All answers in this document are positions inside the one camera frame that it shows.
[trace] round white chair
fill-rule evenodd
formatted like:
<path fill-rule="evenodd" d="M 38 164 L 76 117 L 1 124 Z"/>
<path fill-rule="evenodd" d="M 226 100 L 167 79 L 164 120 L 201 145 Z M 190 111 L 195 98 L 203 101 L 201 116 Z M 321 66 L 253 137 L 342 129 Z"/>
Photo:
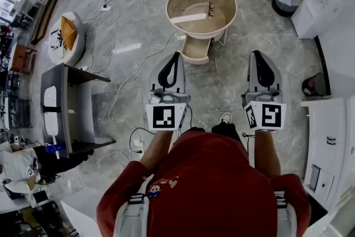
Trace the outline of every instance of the round white chair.
<path fill-rule="evenodd" d="M 50 35 L 48 39 L 48 55 L 54 64 L 65 63 L 67 65 L 73 66 L 78 62 L 85 49 L 85 28 L 83 22 L 75 12 L 67 12 L 62 16 L 73 21 L 77 30 L 77 37 L 75 38 L 75 42 L 71 51 L 66 50 L 65 48 L 58 48 L 55 51 L 51 49 L 51 46 L 56 45 L 58 41 L 58 33 L 53 32 L 60 29 L 60 23 L 62 20 L 62 17 L 60 17 L 60 19 L 56 21 L 50 29 Z"/>

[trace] drawer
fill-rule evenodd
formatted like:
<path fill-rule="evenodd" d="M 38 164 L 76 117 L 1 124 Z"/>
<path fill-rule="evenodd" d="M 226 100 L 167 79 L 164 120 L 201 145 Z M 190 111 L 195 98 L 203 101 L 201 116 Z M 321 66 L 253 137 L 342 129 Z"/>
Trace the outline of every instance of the drawer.
<path fill-rule="evenodd" d="M 329 174 L 323 169 L 319 171 L 319 174 L 320 175 L 318 178 L 315 194 L 317 196 L 317 199 L 326 203 L 329 196 L 329 192 L 331 191 L 334 175 Z"/>
<path fill-rule="evenodd" d="M 336 163 L 339 163 L 337 151 L 341 143 L 315 137 L 312 144 L 314 145 L 312 163 L 328 173 L 334 174 Z"/>

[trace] hand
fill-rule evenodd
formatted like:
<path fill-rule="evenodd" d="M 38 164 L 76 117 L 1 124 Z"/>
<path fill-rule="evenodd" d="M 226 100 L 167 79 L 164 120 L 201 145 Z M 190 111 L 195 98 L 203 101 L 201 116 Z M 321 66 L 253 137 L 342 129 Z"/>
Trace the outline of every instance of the hand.
<path fill-rule="evenodd" d="M 17 151 L 20 151 L 22 149 L 21 146 L 19 146 L 17 144 L 14 144 L 14 143 L 10 144 L 10 147 L 12 149 L 12 152 L 17 152 Z"/>

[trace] orange cushion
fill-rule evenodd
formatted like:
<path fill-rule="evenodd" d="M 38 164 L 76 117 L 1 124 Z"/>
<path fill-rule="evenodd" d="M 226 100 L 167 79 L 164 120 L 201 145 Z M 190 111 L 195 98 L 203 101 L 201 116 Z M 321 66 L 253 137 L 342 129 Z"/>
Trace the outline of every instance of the orange cushion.
<path fill-rule="evenodd" d="M 60 30 L 62 31 L 63 42 L 67 46 L 67 49 L 71 51 L 73 49 L 75 38 L 77 37 L 77 30 L 73 21 L 62 16 Z"/>

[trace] glass tabletop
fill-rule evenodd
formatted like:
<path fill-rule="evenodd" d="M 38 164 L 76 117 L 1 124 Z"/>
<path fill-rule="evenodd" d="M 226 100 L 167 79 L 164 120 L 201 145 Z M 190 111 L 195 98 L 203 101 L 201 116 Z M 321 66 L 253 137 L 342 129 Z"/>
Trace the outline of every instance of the glass tabletop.
<path fill-rule="evenodd" d="M 168 0 L 166 13 L 179 30 L 195 35 L 223 31 L 235 18 L 235 0 Z"/>

